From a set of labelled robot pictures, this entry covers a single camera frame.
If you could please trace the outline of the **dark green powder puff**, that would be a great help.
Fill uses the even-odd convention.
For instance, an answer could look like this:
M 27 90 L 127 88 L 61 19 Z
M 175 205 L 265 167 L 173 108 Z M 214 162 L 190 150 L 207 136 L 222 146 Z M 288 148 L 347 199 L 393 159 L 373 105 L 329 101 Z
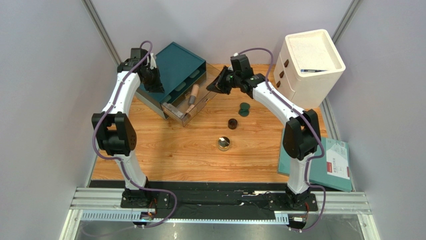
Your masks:
M 249 111 L 249 110 L 246 110 L 246 109 L 240 109 L 240 110 L 238 111 L 238 114 L 239 114 L 240 116 L 242 116 L 242 117 L 247 117 L 247 116 L 250 114 L 250 111 Z
M 242 102 L 242 103 L 240 104 L 240 110 L 241 110 L 241 111 L 249 111 L 249 110 L 250 110 L 250 108 L 251 108 L 251 106 L 250 106 L 250 104 L 249 104 L 249 103 L 247 103 L 247 102 Z

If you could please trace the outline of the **beige tube grey cap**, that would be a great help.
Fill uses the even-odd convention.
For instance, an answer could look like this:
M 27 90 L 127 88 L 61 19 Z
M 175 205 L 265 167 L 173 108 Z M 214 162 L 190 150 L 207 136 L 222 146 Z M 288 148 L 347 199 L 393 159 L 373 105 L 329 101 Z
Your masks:
M 200 86 L 198 84 L 194 84 L 192 86 L 189 98 L 188 98 L 188 106 L 194 105 L 199 93 Z

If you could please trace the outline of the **dark brown round jar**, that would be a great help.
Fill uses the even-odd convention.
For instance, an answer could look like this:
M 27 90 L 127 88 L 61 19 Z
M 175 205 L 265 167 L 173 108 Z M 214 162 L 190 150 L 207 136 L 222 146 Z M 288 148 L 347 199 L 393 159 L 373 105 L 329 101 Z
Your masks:
M 227 126 L 231 130 L 235 130 L 238 126 L 238 121 L 235 118 L 231 118 L 227 122 Z

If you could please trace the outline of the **gold lid glass jar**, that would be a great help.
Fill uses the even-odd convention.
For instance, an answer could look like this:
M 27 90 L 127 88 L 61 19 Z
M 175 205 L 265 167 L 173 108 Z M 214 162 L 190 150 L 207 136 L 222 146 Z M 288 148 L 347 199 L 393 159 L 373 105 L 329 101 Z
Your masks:
M 230 146 L 231 146 L 231 141 L 228 137 L 222 136 L 222 137 L 218 138 L 217 147 L 218 147 L 219 150 L 221 150 L 223 152 L 227 151 L 227 150 L 229 150 Z

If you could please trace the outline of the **clear plastic bottle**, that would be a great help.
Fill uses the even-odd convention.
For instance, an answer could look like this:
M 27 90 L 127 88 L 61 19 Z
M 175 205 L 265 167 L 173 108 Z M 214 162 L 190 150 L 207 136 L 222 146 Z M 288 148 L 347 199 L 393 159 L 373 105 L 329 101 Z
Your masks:
M 182 119 L 185 114 L 170 103 L 165 103 L 165 107 L 178 118 Z

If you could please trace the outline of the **beige foundation pump bottle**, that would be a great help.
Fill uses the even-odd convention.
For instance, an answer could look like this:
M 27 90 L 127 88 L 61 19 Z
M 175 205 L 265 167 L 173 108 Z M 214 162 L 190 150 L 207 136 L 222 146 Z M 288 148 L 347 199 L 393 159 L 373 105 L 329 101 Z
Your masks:
M 193 117 L 193 113 L 195 113 L 197 110 L 196 106 L 194 104 L 191 104 L 187 110 L 185 111 L 184 118 L 185 119 L 191 119 Z

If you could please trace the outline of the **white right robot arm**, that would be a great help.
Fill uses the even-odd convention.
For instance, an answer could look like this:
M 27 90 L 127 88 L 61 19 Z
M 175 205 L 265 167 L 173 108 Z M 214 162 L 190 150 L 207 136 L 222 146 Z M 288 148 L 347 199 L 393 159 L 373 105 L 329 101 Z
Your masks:
M 310 161 L 317 148 L 322 147 L 318 115 L 314 110 L 303 110 L 291 103 L 261 74 L 251 67 L 232 70 L 224 66 L 207 88 L 210 92 L 230 94 L 239 89 L 253 100 L 264 105 L 284 125 L 282 146 L 291 158 L 287 182 L 289 190 L 299 195 L 308 190 Z

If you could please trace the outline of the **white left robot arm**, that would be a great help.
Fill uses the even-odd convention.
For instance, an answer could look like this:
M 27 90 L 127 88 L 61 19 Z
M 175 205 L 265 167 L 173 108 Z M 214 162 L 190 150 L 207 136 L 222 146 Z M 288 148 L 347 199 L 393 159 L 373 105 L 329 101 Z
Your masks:
M 94 132 L 92 147 L 103 160 L 115 161 L 124 176 L 125 189 L 147 195 L 154 189 L 147 187 L 148 178 L 140 168 L 135 148 L 137 134 L 128 113 L 133 97 L 141 84 L 141 65 L 149 54 L 141 59 L 130 58 L 119 66 L 115 88 L 106 106 L 92 115 Z

